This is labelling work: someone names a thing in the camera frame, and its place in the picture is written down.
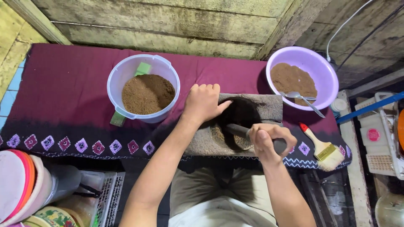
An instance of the plastic bottle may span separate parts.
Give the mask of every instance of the plastic bottle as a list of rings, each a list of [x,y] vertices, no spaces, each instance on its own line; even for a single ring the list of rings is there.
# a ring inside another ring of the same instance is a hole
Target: plastic bottle
[[[334,117],[337,118],[339,117],[340,112],[347,108],[347,103],[342,99],[335,99],[331,103],[330,108],[334,114]]]

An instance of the pink label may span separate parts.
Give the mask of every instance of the pink label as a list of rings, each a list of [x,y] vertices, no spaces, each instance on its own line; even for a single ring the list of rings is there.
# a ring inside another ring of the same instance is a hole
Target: pink label
[[[368,132],[366,133],[366,137],[368,137],[368,139],[372,142],[379,141],[379,139],[380,139],[379,130],[377,130],[375,128],[369,129]]]

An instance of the hand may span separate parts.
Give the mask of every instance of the hand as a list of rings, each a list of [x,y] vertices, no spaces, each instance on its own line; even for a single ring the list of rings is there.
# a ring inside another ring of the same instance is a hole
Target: hand
[[[264,168],[275,167],[283,164],[282,159],[289,154],[293,146],[296,145],[297,139],[285,127],[276,124],[254,124],[250,132],[251,142],[254,144],[255,155],[259,158]],[[286,141],[286,149],[281,155],[274,150],[273,139],[284,138]]]
[[[220,115],[232,101],[218,105],[220,86],[218,84],[194,84],[185,101],[184,112],[181,118],[195,122],[200,126],[203,122]]]

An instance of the khaki pants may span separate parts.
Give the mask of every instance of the khaki pants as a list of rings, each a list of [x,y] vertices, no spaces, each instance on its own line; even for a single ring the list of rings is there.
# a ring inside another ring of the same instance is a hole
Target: khaki pants
[[[247,204],[252,210],[276,224],[264,174],[245,169],[233,172],[227,189],[220,188],[211,169],[197,169],[191,174],[177,169],[171,183],[170,217],[223,195]]]

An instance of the metal spoon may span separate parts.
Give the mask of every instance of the metal spoon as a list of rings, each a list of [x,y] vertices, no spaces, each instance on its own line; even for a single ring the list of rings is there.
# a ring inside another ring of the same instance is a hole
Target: metal spoon
[[[325,118],[324,115],[317,108],[315,108],[311,103],[309,103],[309,101],[307,101],[303,96],[301,96],[299,92],[291,91],[288,94],[286,94],[286,97],[288,97],[288,98],[301,97],[307,103],[307,105],[309,105],[314,110],[314,112],[316,112],[320,117]]]
[[[282,95],[283,97],[288,97],[284,92],[282,92],[282,91],[280,91],[279,92],[280,93],[280,95]],[[317,100],[316,98],[314,98],[314,97],[306,97],[306,96],[304,96],[304,98],[306,99],[306,100],[309,100],[309,101],[315,101],[315,100]]]

